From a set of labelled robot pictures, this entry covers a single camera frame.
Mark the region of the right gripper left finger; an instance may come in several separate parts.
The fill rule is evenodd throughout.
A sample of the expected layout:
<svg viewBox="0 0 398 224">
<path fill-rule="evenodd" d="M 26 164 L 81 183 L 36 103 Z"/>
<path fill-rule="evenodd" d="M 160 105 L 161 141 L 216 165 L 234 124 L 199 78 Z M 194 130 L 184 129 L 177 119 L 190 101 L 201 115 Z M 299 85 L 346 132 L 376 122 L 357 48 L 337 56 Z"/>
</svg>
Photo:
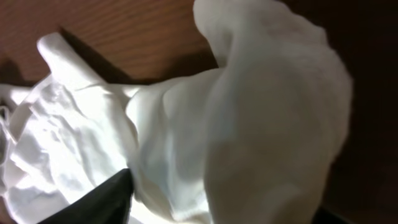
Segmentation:
<svg viewBox="0 0 398 224">
<path fill-rule="evenodd" d="M 133 193 L 132 174 L 123 169 L 39 224 L 127 224 Z"/>
</svg>

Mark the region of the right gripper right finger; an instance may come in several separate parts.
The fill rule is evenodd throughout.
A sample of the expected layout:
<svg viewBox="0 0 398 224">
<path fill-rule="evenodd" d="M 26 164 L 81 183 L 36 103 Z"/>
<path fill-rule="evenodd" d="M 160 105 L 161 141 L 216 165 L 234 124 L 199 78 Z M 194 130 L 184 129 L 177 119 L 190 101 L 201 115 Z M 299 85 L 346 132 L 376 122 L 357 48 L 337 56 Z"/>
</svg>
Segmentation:
<svg viewBox="0 0 398 224">
<path fill-rule="evenodd" d="M 353 224 L 353 222 L 331 210 L 320 207 L 312 219 L 312 224 Z"/>
</svg>

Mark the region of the white printed t-shirt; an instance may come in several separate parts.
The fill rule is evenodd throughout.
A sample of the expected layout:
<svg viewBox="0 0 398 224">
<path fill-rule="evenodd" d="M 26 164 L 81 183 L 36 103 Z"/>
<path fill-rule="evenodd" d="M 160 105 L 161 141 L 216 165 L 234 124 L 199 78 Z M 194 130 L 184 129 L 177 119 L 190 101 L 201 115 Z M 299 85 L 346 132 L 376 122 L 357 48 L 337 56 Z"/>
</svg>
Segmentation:
<svg viewBox="0 0 398 224">
<path fill-rule="evenodd" d="M 1 86 L 1 195 L 19 223 L 117 173 L 126 223 L 310 223 L 348 135 L 351 78 L 325 31 L 279 1 L 195 1 L 218 67 L 104 81 L 59 33 L 32 88 Z"/>
</svg>

